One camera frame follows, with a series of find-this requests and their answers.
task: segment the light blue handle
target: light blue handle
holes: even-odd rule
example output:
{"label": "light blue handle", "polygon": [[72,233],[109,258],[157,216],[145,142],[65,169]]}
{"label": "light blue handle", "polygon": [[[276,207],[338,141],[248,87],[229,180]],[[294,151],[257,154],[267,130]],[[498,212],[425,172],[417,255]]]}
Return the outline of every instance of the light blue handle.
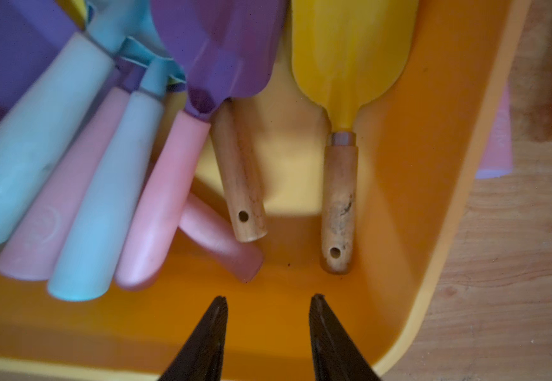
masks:
{"label": "light blue handle", "polygon": [[86,301],[107,292],[163,110],[161,102],[146,92],[136,91],[130,96],[48,282],[54,297]]}
{"label": "light blue handle", "polygon": [[113,60],[74,34],[0,122],[0,243],[5,242],[73,139]]}

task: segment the pink handle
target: pink handle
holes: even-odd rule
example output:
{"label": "pink handle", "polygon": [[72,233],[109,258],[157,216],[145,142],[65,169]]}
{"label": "pink handle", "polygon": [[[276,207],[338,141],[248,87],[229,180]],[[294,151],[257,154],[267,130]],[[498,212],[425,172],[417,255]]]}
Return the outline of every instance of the pink handle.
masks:
{"label": "pink handle", "polygon": [[120,88],[109,91],[1,252],[1,274],[21,280],[50,278],[129,97]]}
{"label": "pink handle", "polygon": [[138,202],[115,279],[124,288],[145,284],[160,269],[187,200],[210,124],[179,111]]}
{"label": "pink handle", "polygon": [[[262,251],[252,243],[238,242],[232,225],[192,193],[187,197],[179,228],[240,282],[250,282],[261,269]],[[143,284],[120,286],[140,290],[149,286],[156,275],[150,274]]]}

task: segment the orange bin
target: orange bin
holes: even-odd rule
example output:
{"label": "orange bin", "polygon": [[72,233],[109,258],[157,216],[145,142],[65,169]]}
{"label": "orange bin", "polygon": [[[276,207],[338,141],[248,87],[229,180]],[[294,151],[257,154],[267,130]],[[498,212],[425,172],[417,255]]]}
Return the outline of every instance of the orange bin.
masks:
{"label": "orange bin", "polygon": [[[212,299],[224,295],[224,379],[310,380],[308,311],[322,293],[367,361],[386,372],[424,318],[529,4],[421,0],[401,78],[356,120],[358,228],[348,275],[319,265],[329,127],[295,85],[288,33],[265,91],[235,102],[236,120],[255,143],[269,215],[257,278],[237,283],[180,233],[157,283],[136,293],[112,286],[95,301],[67,303],[51,299],[44,283],[0,276],[0,368],[145,379],[166,368]],[[227,215],[210,145],[194,191]]]}

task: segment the wooden table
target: wooden table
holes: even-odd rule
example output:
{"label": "wooden table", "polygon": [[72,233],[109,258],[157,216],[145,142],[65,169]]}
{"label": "wooden table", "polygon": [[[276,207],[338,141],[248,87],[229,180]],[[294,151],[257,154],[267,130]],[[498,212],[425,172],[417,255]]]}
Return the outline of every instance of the wooden table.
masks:
{"label": "wooden table", "polygon": [[552,0],[510,73],[515,172],[477,180],[420,333],[386,381],[552,380]]}

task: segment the light blue object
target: light blue object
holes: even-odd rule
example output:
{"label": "light blue object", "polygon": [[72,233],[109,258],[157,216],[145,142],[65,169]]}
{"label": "light blue object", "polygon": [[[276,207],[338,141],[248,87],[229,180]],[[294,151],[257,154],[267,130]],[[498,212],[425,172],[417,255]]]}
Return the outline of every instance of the light blue object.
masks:
{"label": "light blue object", "polygon": [[[64,154],[114,67],[113,54],[144,66],[169,57],[149,0],[100,0],[85,34],[75,34],[0,122],[0,244],[5,242]],[[172,60],[166,70],[183,74]]]}
{"label": "light blue object", "polygon": [[[86,8],[88,8],[87,24],[92,25],[92,20],[95,14],[102,14],[109,5],[117,0],[88,0]],[[167,61],[172,61],[173,65],[169,66],[168,76],[172,83],[184,83],[185,75],[179,65],[174,64],[173,58],[170,56],[160,37],[155,29],[153,19],[150,14],[149,0],[142,1],[142,7],[138,9],[140,17],[140,27],[135,34],[129,35],[126,42],[119,51],[119,56],[123,59],[147,68],[155,58],[162,58]]]}
{"label": "light blue object", "polygon": [[80,206],[48,292],[66,301],[87,301],[109,289],[141,192],[161,98],[174,63],[156,58],[124,116]]}

